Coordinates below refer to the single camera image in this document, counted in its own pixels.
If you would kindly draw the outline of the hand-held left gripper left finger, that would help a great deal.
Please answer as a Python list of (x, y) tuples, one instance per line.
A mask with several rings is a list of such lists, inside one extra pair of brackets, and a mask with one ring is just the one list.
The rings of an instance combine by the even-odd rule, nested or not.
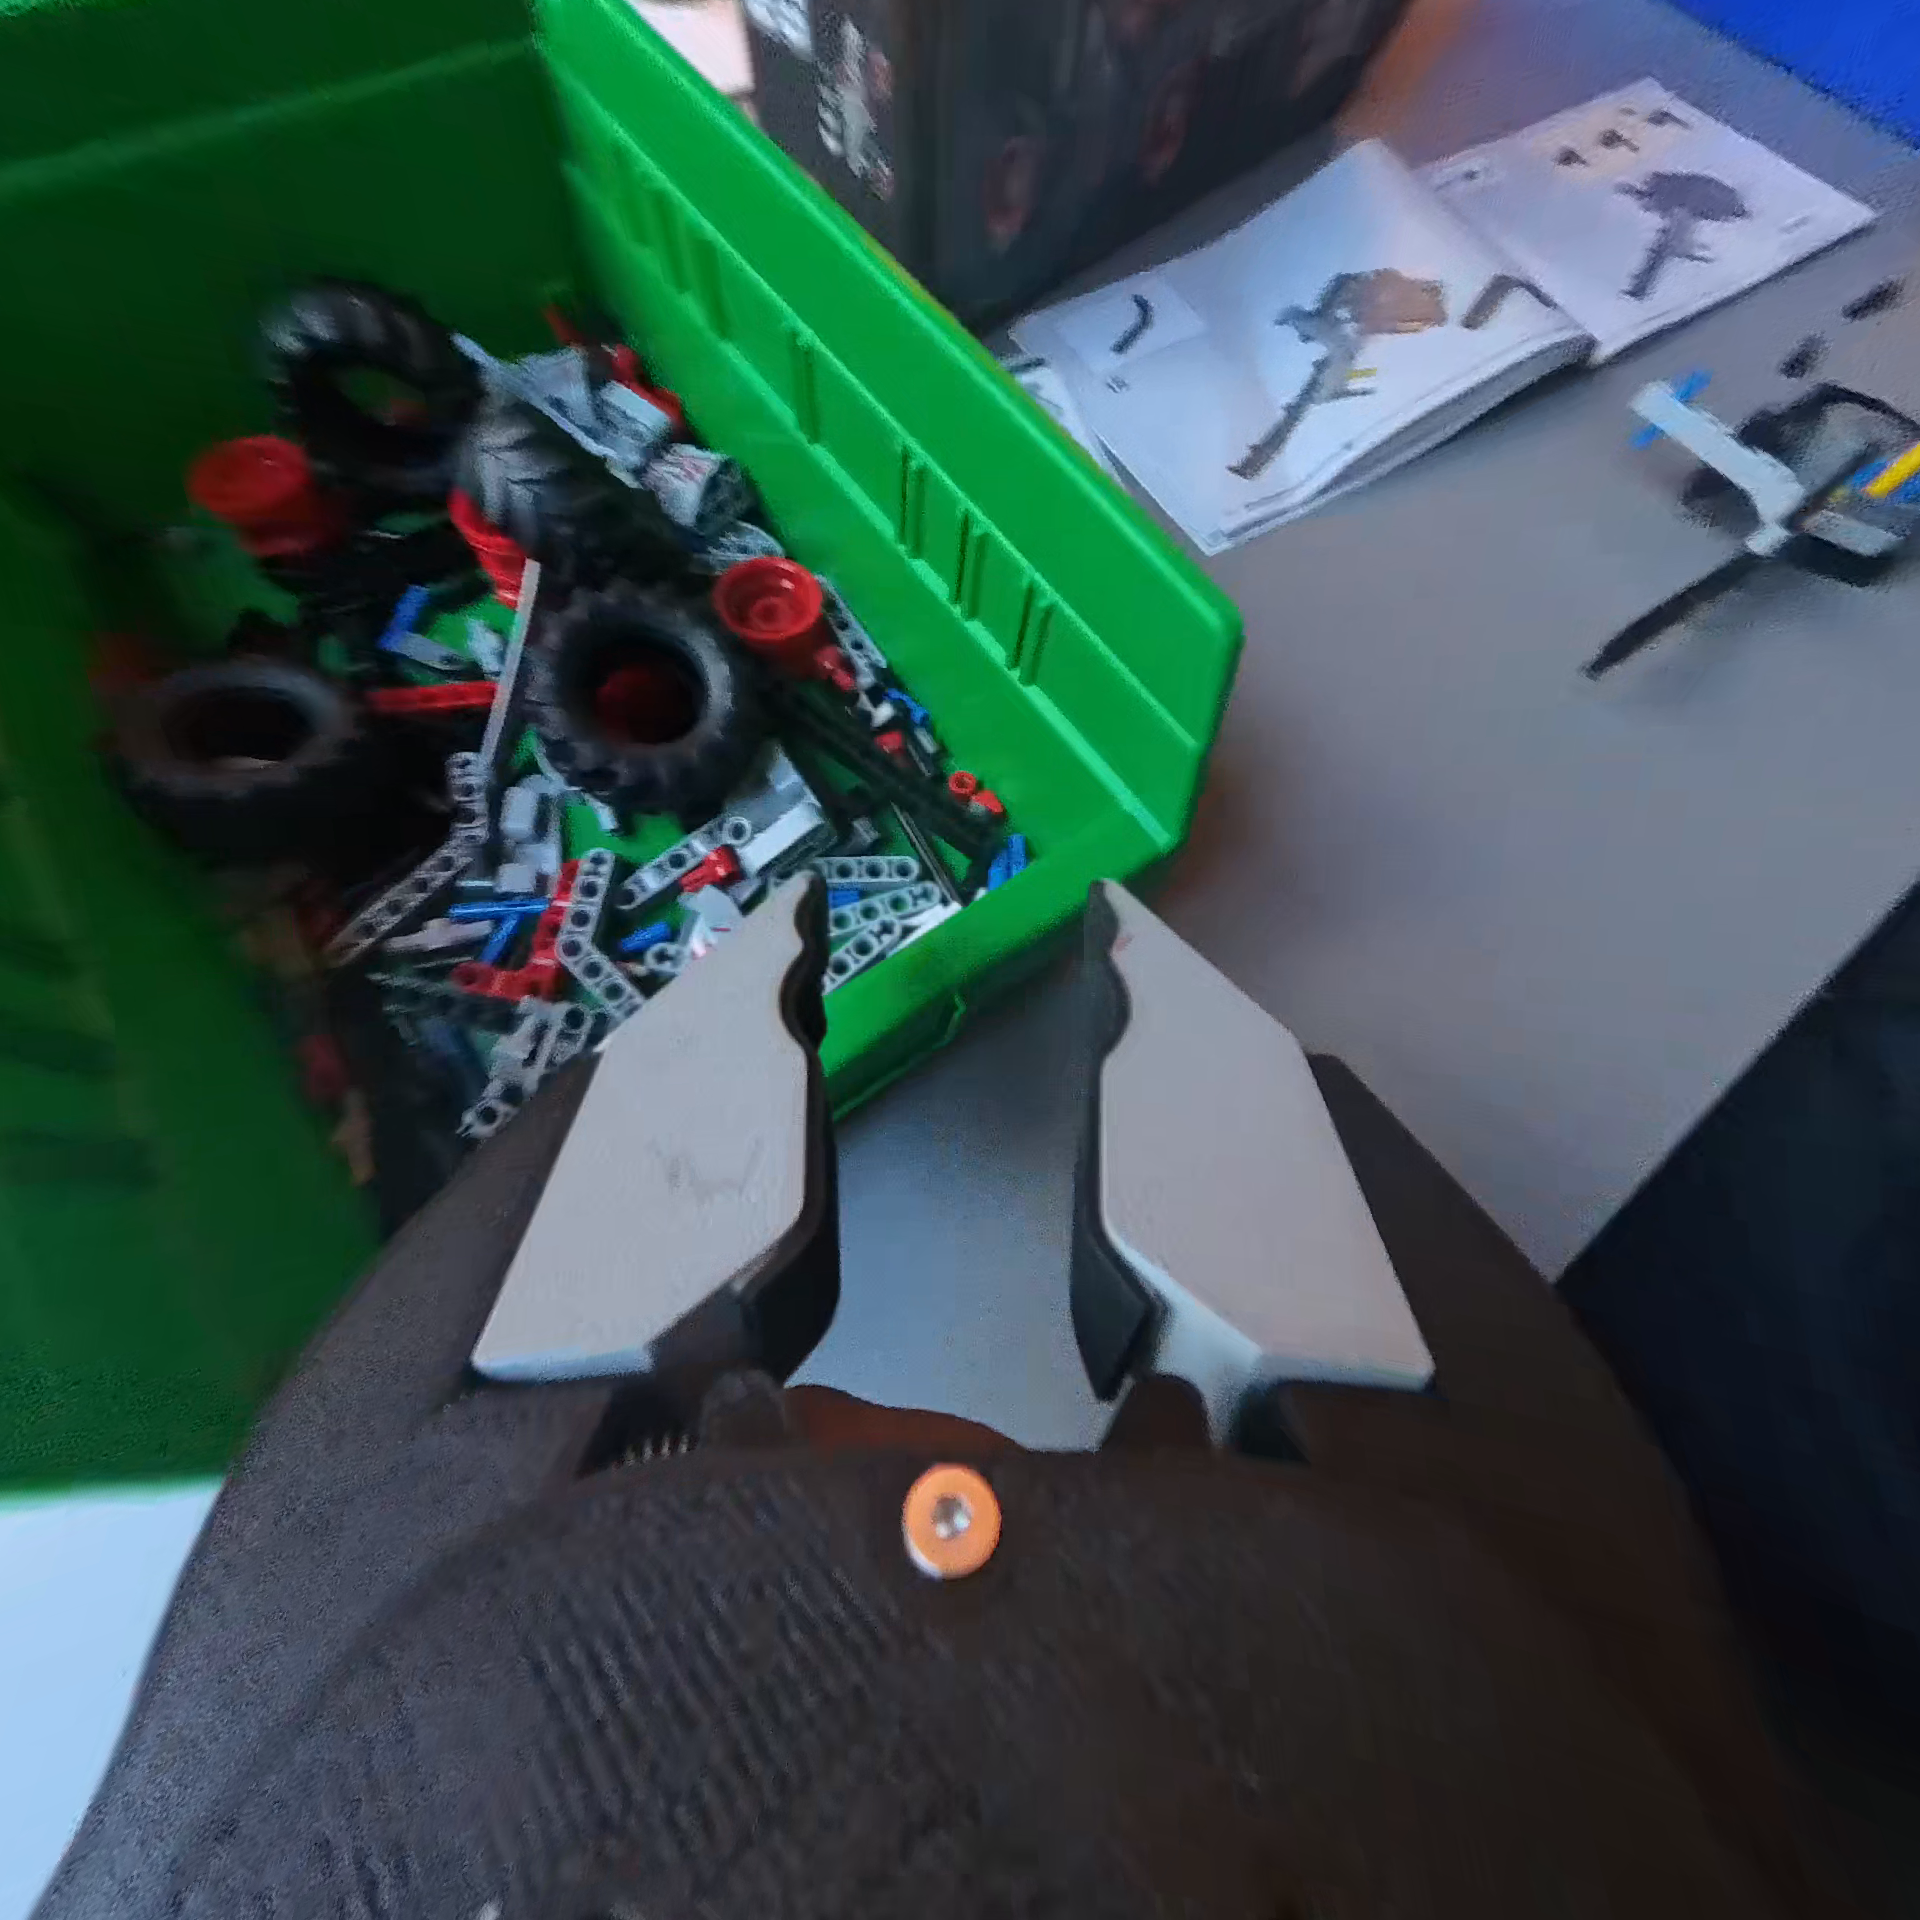
[(730, 1338), (827, 1211), (827, 889), (801, 874), (613, 1033), (471, 1363), (658, 1376)]

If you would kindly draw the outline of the monster truck lego box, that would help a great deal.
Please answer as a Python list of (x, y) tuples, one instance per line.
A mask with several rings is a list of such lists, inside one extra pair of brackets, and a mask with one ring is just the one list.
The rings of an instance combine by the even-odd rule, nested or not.
[(1406, 2), (746, 2), (755, 110), (966, 324), (1312, 136)]

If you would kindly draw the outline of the partly built lego chassis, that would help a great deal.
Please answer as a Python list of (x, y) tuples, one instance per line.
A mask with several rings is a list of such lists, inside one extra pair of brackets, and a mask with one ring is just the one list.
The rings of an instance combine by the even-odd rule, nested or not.
[(1871, 585), (1917, 555), (1919, 423), (1858, 389), (1822, 383), (1734, 427), (1699, 405), (1699, 383), (1651, 383), (1635, 401), (1640, 442), (1693, 458), (1684, 498), (1739, 508), (1739, 542), (1699, 579), (1622, 627), (1593, 661), (1596, 682), (1704, 616), (1747, 579), (1792, 566)]

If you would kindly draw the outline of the red lego wheel hub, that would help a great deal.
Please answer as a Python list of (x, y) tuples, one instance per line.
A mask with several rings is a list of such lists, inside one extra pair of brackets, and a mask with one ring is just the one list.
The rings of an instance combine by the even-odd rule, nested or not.
[(722, 627), (755, 661), (792, 678), (814, 678), (832, 641), (827, 592), (805, 564), (759, 555), (724, 568), (713, 586)]
[(257, 561), (312, 559), (349, 537), (349, 511), (297, 442), (246, 436), (213, 443), (184, 475), (184, 491)]

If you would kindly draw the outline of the large green parts bin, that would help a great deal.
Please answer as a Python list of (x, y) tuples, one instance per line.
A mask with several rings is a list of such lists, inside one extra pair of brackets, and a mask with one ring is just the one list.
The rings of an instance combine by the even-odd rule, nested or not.
[(105, 762), (133, 671), (283, 610), (184, 491), (259, 321), (373, 282), (603, 326), (750, 476), (1030, 863), (829, 991), (840, 1116), (1182, 847), (1228, 599), (629, 4), (4, 4), (4, 1493), (215, 1477), (479, 1143), (318, 1101), (288, 947)]

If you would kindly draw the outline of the pile of lego pieces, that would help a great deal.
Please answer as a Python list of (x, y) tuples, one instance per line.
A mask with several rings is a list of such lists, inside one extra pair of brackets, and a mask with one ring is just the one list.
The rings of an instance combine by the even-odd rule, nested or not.
[[(437, 498), (391, 498), (316, 467), (349, 511), (349, 537), (296, 561), (250, 557), (189, 502), (283, 603), (241, 607), (206, 661), (296, 661), (334, 680), (384, 773), (365, 810), (297, 858), (209, 867), (178, 852), (253, 892), (250, 933), (290, 949), (292, 991), (316, 1008), (299, 1033), (316, 1098), (352, 1116), (367, 1079), (396, 1079), (374, 1098), (411, 1123), (449, 1121), (464, 1145), (497, 1136), (543, 1083), (796, 876), (827, 889), (836, 991), (1030, 863), (1001, 797), (957, 760), (832, 579), (810, 568), (832, 641), (814, 678), (765, 667), (722, 627), (713, 586), (724, 568), (798, 561), (754, 482), (697, 436), (635, 348), (563, 310), (548, 310), (548, 324), (554, 345), (515, 357), (444, 326), (477, 367), (481, 400), (530, 405), (636, 489), (662, 539), (656, 570), (558, 583), (451, 480)], [(768, 746), (695, 825), (583, 792), (530, 722), (539, 625), (580, 588), (614, 583), (689, 603), (759, 669)], [(136, 687), (195, 663), (134, 669), (109, 698), (109, 735)]]

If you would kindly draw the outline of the black lego tire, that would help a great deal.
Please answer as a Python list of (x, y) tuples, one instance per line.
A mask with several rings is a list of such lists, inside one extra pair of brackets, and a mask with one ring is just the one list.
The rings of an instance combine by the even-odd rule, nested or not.
[(451, 484), (486, 528), (514, 539), (558, 583), (638, 577), (662, 564), (662, 539), (636, 489), (519, 400), (481, 400)]
[(299, 284), (259, 323), (259, 352), (283, 429), (325, 478), (391, 498), (446, 493), (482, 385), (418, 299)]
[(770, 738), (759, 669), (733, 638), (631, 583), (580, 588), (539, 625), (526, 698), (565, 779), (688, 825), (733, 795)]
[(343, 685), (263, 658), (200, 661), (136, 687), (109, 764), (142, 819), (209, 867), (310, 852), (365, 810), (384, 773)]

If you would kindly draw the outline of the blue plastic bin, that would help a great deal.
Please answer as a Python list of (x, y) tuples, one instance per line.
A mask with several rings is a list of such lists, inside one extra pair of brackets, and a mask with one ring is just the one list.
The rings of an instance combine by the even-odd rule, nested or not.
[(1871, 117), (1917, 121), (1917, 2), (1681, 2), (1761, 59)]

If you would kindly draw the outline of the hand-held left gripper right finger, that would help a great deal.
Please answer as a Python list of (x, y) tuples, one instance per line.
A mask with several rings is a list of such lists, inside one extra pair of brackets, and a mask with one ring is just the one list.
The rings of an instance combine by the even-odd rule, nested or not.
[(1083, 986), (1069, 1316), (1096, 1400), (1186, 1381), (1230, 1444), (1285, 1383), (1428, 1391), (1433, 1352), (1285, 1022), (1113, 880)]

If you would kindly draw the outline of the open lego instruction booklet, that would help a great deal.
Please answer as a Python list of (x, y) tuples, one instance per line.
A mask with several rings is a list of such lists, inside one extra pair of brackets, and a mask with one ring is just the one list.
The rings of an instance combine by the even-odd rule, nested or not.
[(1358, 143), (1213, 242), (1025, 315), (1012, 339), (1217, 555), (1875, 222), (1644, 79), (1426, 169)]

